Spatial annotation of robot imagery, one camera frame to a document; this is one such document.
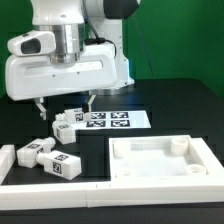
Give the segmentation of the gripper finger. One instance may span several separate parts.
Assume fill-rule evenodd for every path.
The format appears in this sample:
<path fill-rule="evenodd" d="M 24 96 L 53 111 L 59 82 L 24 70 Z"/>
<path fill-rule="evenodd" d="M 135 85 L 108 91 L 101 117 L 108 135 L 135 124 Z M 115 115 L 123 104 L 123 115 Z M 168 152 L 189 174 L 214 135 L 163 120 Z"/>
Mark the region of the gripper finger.
<path fill-rule="evenodd" d="M 40 117 L 45 120 L 47 118 L 47 111 L 45 107 L 43 106 L 44 99 L 43 98 L 35 98 L 34 102 L 38 109 L 40 110 Z"/>
<path fill-rule="evenodd" d="M 96 95 L 88 96 L 88 98 L 87 98 L 87 109 L 88 109 L 88 112 L 92 112 L 92 104 L 93 104 L 95 98 L 96 98 Z"/>

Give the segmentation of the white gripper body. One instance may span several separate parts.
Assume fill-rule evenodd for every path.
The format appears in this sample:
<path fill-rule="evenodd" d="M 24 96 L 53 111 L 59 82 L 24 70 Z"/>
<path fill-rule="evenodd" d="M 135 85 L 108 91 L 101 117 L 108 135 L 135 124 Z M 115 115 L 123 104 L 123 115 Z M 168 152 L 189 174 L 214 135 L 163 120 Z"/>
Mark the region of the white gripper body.
<path fill-rule="evenodd" d="M 10 56 L 5 69 L 6 91 L 13 100 L 26 100 L 128 83 L 128 59 L 112 44 L 90 45 L 80 60 L 52 64 L 48 56 Z"/>

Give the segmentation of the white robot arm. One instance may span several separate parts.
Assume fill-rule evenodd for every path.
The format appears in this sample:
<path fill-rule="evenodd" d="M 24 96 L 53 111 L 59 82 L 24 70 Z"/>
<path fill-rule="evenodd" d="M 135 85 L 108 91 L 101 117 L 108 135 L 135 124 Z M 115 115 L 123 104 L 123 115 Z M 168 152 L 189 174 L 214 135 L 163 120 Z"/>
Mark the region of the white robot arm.
<path fill-rule="evenodd" d="M 134 83 L 123 54 L 122 21 L 141 0 L 30 0 L 33 30 L 8 41 L 8 96 L 43 99 L 75 92 L 115 93 Z"/>

